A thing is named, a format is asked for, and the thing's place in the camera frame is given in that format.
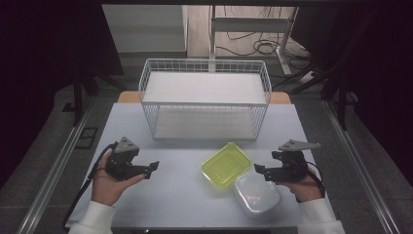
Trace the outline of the black stand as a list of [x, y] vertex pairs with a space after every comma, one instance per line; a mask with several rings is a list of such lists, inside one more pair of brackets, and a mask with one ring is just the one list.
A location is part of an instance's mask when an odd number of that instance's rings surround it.
[[288, 90], [287, 93], [290, 95], [300, 94], [319, 83], [323, 83], [323, 86], [319, 92], [320, 98], [322, 100], [333, 100], [333, 97], [337, 96], [336, 120], [338, 121], [339, 126], [346, 131], [346, 107], [348, 105], [347, 94], [349, 90], [349, 82], [341, 67], [334, 65], [329, 69], [320, 70], [315, 63], [310, 62], [293, 74], [271, 74], [271, 78], [278, 79], [278, 82], [272, 83], [272, 90], [280, 91], [284, 86], [298, 82], [311, 71], [316, 72], [316, 75], [313, 78], [291, 90]]
[[127, 89], [126, 86], [116, 81], [114, 78], [92, 67], [81, 73], [76, 73], [73, 78], [74, 100], [72, 102], [67, 102], [62, 109], [63, 112], [74, 113], [74, 127], [79, 125], [84, 116], [83, 91], [86, 91], [86, 94], [91, 97], [95, 97], [99, 93], [99, 87], [95, 81], [96, 78], [103, 80], [122, 92]]

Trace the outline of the white wire shelf rack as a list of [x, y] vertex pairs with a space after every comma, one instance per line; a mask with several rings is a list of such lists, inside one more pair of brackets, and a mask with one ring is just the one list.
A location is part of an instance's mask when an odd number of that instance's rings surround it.
[[257, 139], [271, 100], [262, 60], [150, 58], [139, 98], [156, 139]]

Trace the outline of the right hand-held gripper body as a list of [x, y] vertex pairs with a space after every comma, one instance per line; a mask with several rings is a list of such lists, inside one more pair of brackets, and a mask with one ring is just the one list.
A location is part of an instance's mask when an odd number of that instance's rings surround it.
[[307, 174], [307, 161], [304, 158], [303, 150], [320, 148], [319, 143], [310, 143], [290, 139], [279, 147], [278, 151], [273, 151], [274, 159], [282, 162], [280, 168], [275, 169], [272, 181], [300, 181]]

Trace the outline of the metal floor rail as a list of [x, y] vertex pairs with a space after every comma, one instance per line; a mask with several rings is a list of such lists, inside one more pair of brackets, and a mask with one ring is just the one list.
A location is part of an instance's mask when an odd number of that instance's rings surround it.
[[76, 127], [71, 129], [66, 142], [57, 155], [54, 163], [51, 165], [49, 172], [44, 179], [37, 195], [35, 196], [30, 208], [28, 209], [24, 219], [22, 220], [19, 229], [16, 234], [33, 234], [36, 230], [43, 213], [45, 212], [48, 203], [50, 202], [52, 195], [56, 189], [58, 181], [67, 165], [71, 153], [74, 150], [76, 141], [79, 139], [81, 132], [83, 131], [85, 124], [91, 114], [94, 106], [94, 97], [88, 97], [84, 104], [84, 114], [80, 118]]
[[351, 137], [337, 120], [338, 113], [335, 110], [334, 105], [331, 102], [325, 100], [322, 101], [322, 104], [327, 111], [328, 118], [331, 121], [332, 126], [336, 131], [341, 143], [343, 144], [343, 147], [347, 155], [349, 156], [352, 165], [355, 168], [355, 172], [366, 193], [366, 196], [372, 204], [373, 210], [378, 216], [378, 219], [383, 226], [386, 234], [402, 234], [401, 229], [397, 226], [394, 216], [390, 211], [390, 208], [387, 205], [384, 197], [376, 187], [376, 184], [374, 183], [370, 173], [365, 168], [360, 155], [353, 141], [351, 140]]

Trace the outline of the white cabinet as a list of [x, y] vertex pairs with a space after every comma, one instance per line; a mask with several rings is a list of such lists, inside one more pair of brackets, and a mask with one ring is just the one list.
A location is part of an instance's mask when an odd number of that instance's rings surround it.
[[103, 5], [116, 49], [131, 53], [187, 53], [184, 5]]

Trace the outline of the white plastic container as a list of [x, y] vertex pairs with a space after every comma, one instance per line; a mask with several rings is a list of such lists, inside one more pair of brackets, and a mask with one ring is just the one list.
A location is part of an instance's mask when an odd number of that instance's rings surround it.
[[258, 217], [272, 210], [282, 199], [277, 186], [256, 172], [239, 175], [235, 180], [235, 195], [244, 213]]

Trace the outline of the white power strip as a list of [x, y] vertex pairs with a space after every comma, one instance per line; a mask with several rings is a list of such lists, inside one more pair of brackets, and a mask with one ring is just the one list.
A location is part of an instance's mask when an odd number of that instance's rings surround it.
[[316, 76], [316, 73], [314, 71], [309, 71], [307, 74], [305, 74], [300, 80], [299, 82], [301, 84], [305, 84], [307, 82], [309, 82], [310, 80], [312, 80], [314, 77]]

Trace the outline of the black floor bracket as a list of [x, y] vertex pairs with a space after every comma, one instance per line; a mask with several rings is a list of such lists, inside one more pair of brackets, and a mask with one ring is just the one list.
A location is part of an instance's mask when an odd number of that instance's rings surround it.
[[98, 131], [98, 127], [84, 128], [76, 142], [75, 148], [76, 149], [91, 149], [94, 144], [97, 131]]

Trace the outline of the green plastic container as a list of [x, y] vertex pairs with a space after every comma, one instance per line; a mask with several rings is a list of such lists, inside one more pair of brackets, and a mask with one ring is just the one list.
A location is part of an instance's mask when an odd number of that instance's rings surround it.
[[250, 158], [234, 142], [229, 142], [202, 163], [202, 173], [214, 186], [226, 188], [251, 165]]

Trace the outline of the person's right hand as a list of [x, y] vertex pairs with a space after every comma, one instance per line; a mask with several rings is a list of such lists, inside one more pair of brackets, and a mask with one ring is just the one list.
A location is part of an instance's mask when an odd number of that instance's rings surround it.
[[299, 182], [278, 182], [278, 185], [286, 186], [299, 202], [310, 202], [323, 198], [315, 177], [315, 172], [308, 168], [307, 175]]

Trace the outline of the dark curtain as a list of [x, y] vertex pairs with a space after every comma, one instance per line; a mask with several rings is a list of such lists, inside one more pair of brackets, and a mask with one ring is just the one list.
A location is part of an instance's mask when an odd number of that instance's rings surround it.
[[[344, 74], [357, 97], [355, 112], [413, 185], [413, 0], [373, 0], [377, 6]], [[291, 37], [319, 69], [333, 66], [366, 9], [301, 7]]]
[[0, 188], [77, 78], [121, 75], [102, 0], [0, 0]]

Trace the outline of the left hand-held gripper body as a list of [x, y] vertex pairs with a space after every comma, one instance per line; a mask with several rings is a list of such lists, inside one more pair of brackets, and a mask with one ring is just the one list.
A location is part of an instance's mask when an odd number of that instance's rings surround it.
[[127, 180], [138, 175], [132, 159], [139, 153], [139, 147], [123, 136], [106, 161], [105, 171], [117, 180]]

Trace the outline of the person's left hand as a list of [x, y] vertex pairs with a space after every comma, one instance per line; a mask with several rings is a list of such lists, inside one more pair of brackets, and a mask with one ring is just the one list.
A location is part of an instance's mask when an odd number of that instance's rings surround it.
[[127, 180], [116, 180], [105, 171], [105, 166], [111, 151], [107, 151], [101, 158], [94, 173], [91, 200], [106, 206], [113, 206], [129, 187], [145, 179], [145, 175], [136, 175]]

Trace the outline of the white metal desk frame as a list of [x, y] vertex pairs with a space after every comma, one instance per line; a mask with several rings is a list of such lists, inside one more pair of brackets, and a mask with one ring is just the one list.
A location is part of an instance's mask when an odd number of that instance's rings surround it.
[[209, 51], [208, 58], [215, 59], [215, 33], [216, 32], [258, 32], [258, 33], [280, 33], [282, 39], [276, 47], [276, 54], [282, 67], [284, 75], [292, 72], [286, 60], [286, 43], [288, 41], [298, 8], [293, 7], [289, 16], [283, 18], [218, 18], [216, 6], [210, 6], [209, 13]]

